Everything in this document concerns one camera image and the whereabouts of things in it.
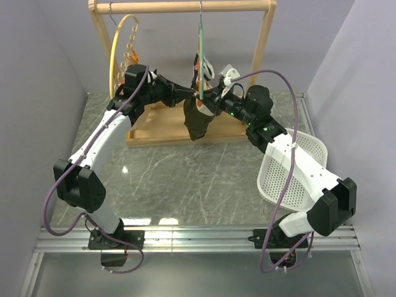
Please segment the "olive green underwear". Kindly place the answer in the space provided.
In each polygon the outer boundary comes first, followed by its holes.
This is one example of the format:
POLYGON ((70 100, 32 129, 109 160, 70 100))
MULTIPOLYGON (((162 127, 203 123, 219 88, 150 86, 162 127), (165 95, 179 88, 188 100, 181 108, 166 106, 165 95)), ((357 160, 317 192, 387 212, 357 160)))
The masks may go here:
POLYGON ((184 125, 192 141, 202 138, 215 115, 204 115, 196 108, 196 99, 187 99, 183 103, 184 125))

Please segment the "green wire hanger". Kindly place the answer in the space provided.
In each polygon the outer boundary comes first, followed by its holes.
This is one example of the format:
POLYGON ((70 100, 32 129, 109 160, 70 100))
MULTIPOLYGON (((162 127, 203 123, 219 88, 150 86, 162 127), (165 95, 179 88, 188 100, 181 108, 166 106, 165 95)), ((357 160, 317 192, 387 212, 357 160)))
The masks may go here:
POLYGON ((199 64, 198 64, 198 91, 199 100, 204 99, 204 28, 202 23, 202 1, 199 1, 199 64))

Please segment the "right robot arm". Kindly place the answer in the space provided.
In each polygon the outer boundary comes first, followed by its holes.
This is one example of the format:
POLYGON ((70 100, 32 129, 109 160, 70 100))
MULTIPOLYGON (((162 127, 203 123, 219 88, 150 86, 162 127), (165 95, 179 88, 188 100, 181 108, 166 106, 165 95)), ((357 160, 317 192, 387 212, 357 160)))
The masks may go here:
POLYGON ((313 200, 309 209, 294 211, 273 222, 266 232, 273 246, 287 247, 296 236, 311 232, 328 236, 355 214, 356 183, 329 172, 297 145, 295 136, 272 117, 268 88, 253 85, 240 98, 233 94, 233 86, 220 83, 200 93, 199 99, 213 115, 225 112, 247 124, 250 143, 287 169, 286 180, 297 180, 313 200))

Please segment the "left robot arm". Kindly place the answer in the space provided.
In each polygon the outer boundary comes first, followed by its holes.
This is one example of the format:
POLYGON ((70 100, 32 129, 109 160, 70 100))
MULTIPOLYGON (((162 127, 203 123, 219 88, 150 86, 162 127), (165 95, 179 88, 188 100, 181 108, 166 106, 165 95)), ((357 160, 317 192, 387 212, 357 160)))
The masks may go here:
POLYGON ((174 107, 196 91, 178 85, 138 64, 127 68, 124 82, 114 91, 100 124, 68 160, 54 165, 58 197, 82 211, 92 223, 90 238, 97 249, 124 247, 123 221, 106 203, 106 188, 98 175, 122 136, 142 117, 145 108, 162 102, 174 107))

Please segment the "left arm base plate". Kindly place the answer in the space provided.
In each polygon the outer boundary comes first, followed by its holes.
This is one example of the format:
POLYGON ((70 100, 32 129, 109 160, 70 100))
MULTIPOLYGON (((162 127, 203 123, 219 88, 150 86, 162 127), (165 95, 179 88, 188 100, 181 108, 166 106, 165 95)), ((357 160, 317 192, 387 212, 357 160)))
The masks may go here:
POLYGON ((124 230, 116 235, 103 235, 98 230, 91 231, 88 241, 89 250, 121 250, 124 248, 142 249, 144 245, 145 231, 143 230, 124 230))

